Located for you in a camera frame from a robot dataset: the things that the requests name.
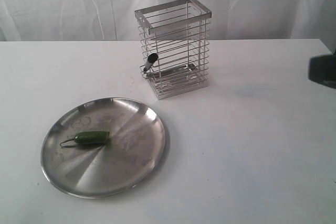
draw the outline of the white table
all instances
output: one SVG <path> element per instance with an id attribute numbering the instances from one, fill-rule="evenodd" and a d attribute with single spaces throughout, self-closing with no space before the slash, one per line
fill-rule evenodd
<path id="1" fill-rule="evenodd" d="M 307 79 L 318 39 L 211 41 L 210 85 L 158 101 L 138 41 L 0 42 L 0 223 L 336 223 L 336 90 Z M 84 102 L 151 106 L 170 149 L 147 181 L 88 200 L 55 189 L 40 149 Z"/>

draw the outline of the stainless steel utensil holder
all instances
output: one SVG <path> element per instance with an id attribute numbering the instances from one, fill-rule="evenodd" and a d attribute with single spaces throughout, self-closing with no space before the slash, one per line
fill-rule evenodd
<path id="1" fill-rule="evenodd" d="M 140 67 L 157 98 L 208 86 L 208 24 L 212 12 L 197 0 L 177 0 L 135 11 L 144 63 L 159 58 L 148 71 Z"/>

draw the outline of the metal plate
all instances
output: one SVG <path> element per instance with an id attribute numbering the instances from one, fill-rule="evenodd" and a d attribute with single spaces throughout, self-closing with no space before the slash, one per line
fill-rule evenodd
<path id="1" fill-rule="evenodd" d="M 61 148 L 83 131 L 110 131 L 106 145 Z M 105 98 L 62 116 L 47 134 L 42 170 L 59 190 L 82 198 L 113 195 L 134 187 L 158 164 L 165 133 L 158 115 L 143 103 Z"/>

